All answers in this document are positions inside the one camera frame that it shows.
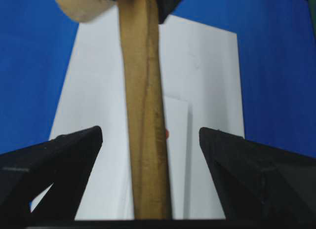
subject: wooden stick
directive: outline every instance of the wooden stick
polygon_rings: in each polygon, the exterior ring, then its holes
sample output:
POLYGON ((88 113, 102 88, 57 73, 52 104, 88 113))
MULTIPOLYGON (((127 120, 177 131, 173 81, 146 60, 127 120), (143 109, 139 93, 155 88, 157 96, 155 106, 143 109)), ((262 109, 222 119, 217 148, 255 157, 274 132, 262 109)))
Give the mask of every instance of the wooden stick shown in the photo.
POLYGON ((135 219, 171 219, 156 0, 120 0, 135 219))

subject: wooden handle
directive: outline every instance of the wooden handle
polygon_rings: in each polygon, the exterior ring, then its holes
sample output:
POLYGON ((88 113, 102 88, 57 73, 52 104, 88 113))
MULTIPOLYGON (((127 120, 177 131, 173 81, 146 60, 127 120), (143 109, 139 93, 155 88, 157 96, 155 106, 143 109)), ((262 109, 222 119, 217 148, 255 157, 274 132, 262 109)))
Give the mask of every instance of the wooden handle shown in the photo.
POLYGON ((171 219, 156 0, 120 0, 135 219, 171 219))

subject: wood grain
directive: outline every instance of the wood grain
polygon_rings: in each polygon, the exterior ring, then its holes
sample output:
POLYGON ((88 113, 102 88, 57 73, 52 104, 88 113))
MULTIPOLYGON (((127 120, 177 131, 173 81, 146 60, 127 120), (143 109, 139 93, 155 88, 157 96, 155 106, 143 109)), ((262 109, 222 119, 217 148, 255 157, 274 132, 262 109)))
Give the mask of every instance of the wood grain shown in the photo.
POLYGON ((156 0, 120 0, 135 219, 171 219, 156 0))

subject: blue backdrop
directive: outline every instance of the blue backdrop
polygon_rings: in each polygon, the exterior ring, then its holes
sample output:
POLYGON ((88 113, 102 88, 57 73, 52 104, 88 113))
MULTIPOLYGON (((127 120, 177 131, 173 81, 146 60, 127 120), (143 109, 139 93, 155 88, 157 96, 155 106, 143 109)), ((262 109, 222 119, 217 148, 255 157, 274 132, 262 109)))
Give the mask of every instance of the blue backdrop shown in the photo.
POLYGON ((53 0, 0 0, 0 152, 47 141, 77 27, 53 0))
MULTIPOLYGON (((0 0, 0 152, 45 141, 78 25, 53 0, 0 0)), ((237 33, 246 138, 316 157, 316 43, 304 0, 184 0, 237 33)))

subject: blue wall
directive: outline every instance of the blue wall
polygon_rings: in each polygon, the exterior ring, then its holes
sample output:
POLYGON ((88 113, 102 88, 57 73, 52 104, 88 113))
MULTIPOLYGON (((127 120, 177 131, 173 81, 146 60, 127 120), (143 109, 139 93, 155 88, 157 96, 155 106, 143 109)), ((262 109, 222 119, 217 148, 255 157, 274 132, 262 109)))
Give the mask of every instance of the blue wall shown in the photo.
POLYGON ((54 0, 0 0, 0 153, 47 141, 78 25, 54 0))
POLYGON ((316 41, 305 0, 184 0, 175 15, 237 33, 246 138, 316 157, 316 41))

